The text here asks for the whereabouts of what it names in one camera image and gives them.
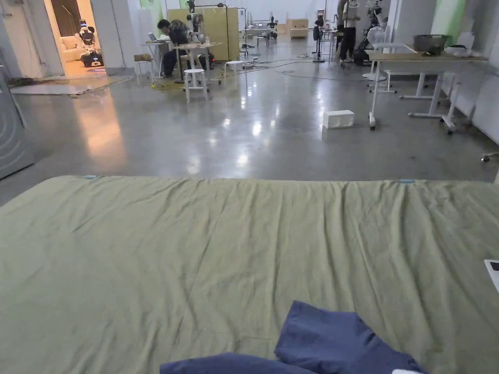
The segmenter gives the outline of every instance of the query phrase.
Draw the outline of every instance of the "wrinkled fabric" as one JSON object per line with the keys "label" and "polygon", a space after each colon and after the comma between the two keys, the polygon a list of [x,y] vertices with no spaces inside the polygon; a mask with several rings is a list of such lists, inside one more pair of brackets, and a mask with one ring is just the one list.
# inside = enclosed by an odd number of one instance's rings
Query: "wrinkled fabric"
{"label": "wrinkled fabric", "polygon": [[329,312],[295,301],[282,327],[275,355],[284,363],[319,374],[426,374],[411,355],[385,344],[357,313]]}
{"label": "wrinkled fabric", "polygon": [[313,374],[305,369],[260,357],[225,353],[160,366],[160,374]]}
{"label": "wrinkled fabric", "polygon": [[301,300],[431,374],[497,374],[498,212],[475,182],[50,179],[0,207],[0,372],[275,360]]}

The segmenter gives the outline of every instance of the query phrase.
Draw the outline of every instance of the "gray cabinet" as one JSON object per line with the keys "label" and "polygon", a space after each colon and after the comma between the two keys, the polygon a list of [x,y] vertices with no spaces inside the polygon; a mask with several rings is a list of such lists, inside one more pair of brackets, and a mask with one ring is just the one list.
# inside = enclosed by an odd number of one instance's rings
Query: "gray cabinet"
{"label": "gray cabinet", "polygon": [[0,179],[32,164],[24,127],[0,65]]}

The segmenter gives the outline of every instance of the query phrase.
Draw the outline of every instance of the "blue cloth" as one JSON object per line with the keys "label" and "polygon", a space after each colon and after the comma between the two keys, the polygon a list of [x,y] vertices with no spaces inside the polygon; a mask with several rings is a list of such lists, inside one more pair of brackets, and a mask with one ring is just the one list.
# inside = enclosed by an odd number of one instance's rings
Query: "blue cloth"
{"label": "blue cloth", "polygon": [[280,361],[224,353],[218,356],[164,364],[160,374],[312,374]]}
{"label": "blue cloth", "polygon": [[391,349],[357,313],[329,312],[295,301],[281,330],[276,356],[319,374],[426,372],[412,356]]}

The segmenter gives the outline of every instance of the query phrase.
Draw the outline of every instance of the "white sofa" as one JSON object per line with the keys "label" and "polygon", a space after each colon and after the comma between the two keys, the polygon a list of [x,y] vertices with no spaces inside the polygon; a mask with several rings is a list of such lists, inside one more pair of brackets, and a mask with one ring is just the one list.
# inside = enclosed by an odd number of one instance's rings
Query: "white sofa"
{"label": "white sofa", "polygon": [[80,40],[76,36],[63,36],[59,40],[62,50],[62,59],[64,62],[78,61],[85,48],[82,47]]}

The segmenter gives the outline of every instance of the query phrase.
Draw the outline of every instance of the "doorway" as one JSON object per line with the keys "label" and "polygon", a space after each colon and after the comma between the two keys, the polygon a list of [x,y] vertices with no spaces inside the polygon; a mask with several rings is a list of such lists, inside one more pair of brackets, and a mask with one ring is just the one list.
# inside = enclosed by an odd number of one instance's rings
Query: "doorway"
{"label": "doorway", "polygon": [[[44,0],[44,2],[65,77],[105,76],[102,58],[94,58],[102,55],[90,0]],[[79,35],[80,20],[86,21],[89,32],[93,30],[92,45],[85,44]]]}

